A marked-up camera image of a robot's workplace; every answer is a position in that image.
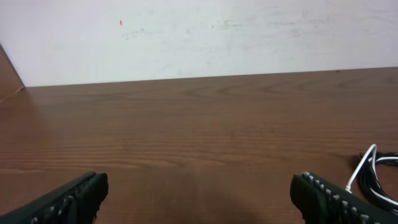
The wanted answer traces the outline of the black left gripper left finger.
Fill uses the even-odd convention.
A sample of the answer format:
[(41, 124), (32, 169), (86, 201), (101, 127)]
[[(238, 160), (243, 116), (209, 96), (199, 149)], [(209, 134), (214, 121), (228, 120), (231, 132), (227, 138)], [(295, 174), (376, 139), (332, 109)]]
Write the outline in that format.
[(94, 224), (108, 194), (108, 176), (88, 172), (1, 216), (5, 224)]

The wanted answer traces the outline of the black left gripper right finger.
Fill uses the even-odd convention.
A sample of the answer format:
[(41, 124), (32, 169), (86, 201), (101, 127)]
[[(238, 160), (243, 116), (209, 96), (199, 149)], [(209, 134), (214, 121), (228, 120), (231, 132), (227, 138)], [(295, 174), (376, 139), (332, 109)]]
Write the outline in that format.
[(362, 201), (313, 172), (293, 176), (290, 198), (306, 224), (397, 224), (397, 215)]

